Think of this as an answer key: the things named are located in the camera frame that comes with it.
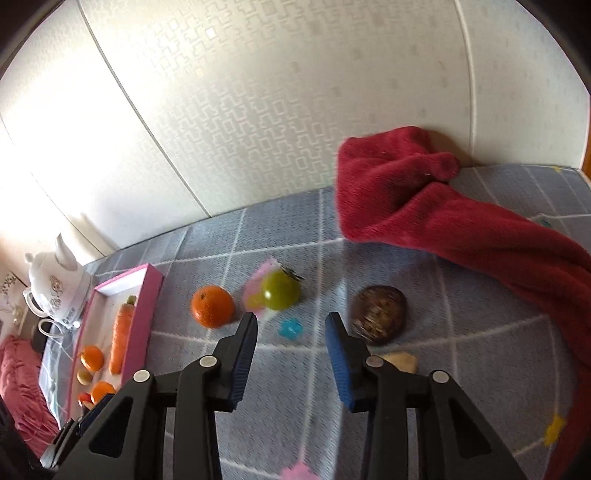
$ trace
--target electric kettle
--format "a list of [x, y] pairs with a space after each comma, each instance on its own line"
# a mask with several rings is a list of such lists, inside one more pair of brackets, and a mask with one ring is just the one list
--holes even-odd
[[[51, 317], [39, 322], [39, 331], [50, 337], [64, 335], [66, 328], [80, 326], [79, 315], [90, 287], [91, 276], [76, 261], [72, 251], [66, 246], [61, 233], [56, 238], [56, 251], [43, 252], [33, 256], [25, 254], [29, 264], [31, 287], [22, 293], [28, 307], [38, 317]], [[31, 300], [35, 298], [41, 309]], [[41, 325], [50, 322], [57, 325], [59, 334], [47, 333]]]

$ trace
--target checkered tablecloth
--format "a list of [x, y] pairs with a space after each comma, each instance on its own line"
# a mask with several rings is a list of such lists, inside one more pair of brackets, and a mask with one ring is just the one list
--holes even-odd
[[[464, 168], [451, 184], [469, 197], [507, 207], [591, 249], [591, 192], [574, 170]], [[242, 285], [270, 256], [304, 277], [303, 298], [259, 325], [244, 400], [233, 414], [216, 415], [224, 478], [279, 478], [283, 468], [298, 460], [323, 479], [359, 477], [366, 417], [343, 411], [339, 402], [323, 320], [333, 311], [347, 319], [350, 298], [370, 284], [400, 289], [410, 309], [406, 331], [393, 344], [372, 350], [410, 352], [418, 357], [422, 374], [450, 372], [528, 477], [542, 477], [549, 454], [542, 436], [554, 413], [566, 414], [575, 382], [560, 332], [536, 307], [485, 275], [420, 251], [344, 240], [332, 188], [204, 220], [119, 251], [87, 269], [97, 282], [145, 262], [163, 272], [147, 353], [147, 368], [163, 374], [211, 352], [217, 340], [236, 328], [200, 327], [188, 307], [194, 291], [217, 284], [240, 306]], [[242, 312], [239, 307], [237, 319]], [[278, 334], [280, 321], [289, 317], [304, 326], [294, 342]], [[54, 413], [62, 422], [74, 341], [69, 336], [48, 342], [40, 379], [47, 382], [44, 391], [52, 395], [58, 410]], [[165, 476], [171, 478], [174, 410], [168, 416]], [[414, 429], [410, 439], [413, 479]]]

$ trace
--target orange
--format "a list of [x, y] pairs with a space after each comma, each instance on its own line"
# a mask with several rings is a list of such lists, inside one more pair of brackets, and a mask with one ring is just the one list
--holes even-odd
[[115, 393], [115, 387], [109, 382], [97, 382], [96, 385], [92, 387], [90, 399], [92, 400], [92, 403], [96, 405], [105, 395], [107, 395], [107, 393]]
[[82, 365], [84, 365], [89, 372], [98, 372], [103, 368], [105, 356], [97, 346], [86, 345], [80, 353], [80, 360], [82, 360]]
[[227, 324], [234, 313], [232, 296], [217, 285], [200, 288], [191, 300], [191, 313], [200, 325], [218, 328]]

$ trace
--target pink tray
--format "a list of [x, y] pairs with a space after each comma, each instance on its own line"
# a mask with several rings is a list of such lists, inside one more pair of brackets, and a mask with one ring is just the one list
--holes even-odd
[[[82, 392], [90, 393], [94, 383], [105, 380], [118, 389], [135, 372], [143, 368], [152, 329], [152, 315], [163, 278], [164, 276], [156, 268], [145, 264], [117, 275], [93, 289], [84, 310], [82, 327], [74, 350], [76, 356], [72, 362], [70, 374], [70, 395], [66, 410], [72, 418], [78, 418], [82, 414], [82, 408], [78, 405], [78, 395]], [[137, 300], [123, 368], [120, 375], [111, 375], [108, 365], [113, 324], [119, 307], [130, 295], [136, 295]], [[105, 365], [95, 373], [92, 385], [88, 386], [80, 384], [76, 378], [78, 370], [83, 368], [78, 356], [86, 345], [98, 346], [105, 356]]]

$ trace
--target red blanket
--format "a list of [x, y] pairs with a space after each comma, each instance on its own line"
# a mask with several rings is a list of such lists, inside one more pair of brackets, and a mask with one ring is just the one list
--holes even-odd
[[31, 342], [9, 335], [0, 345], [0, 395], [14, 426], [40, 457], [58, 432], [39, 388], [41, 358]]
[[345, 237], [425, 250], [494, 277], [558, 324], [579, 361], [579, 389], [546, 480], [558, 479], [591, 433], [591, 257], [577, 243], [446, 182], [451, 153], [403, 127], [349, 138], [338, 156], [336, 204]]

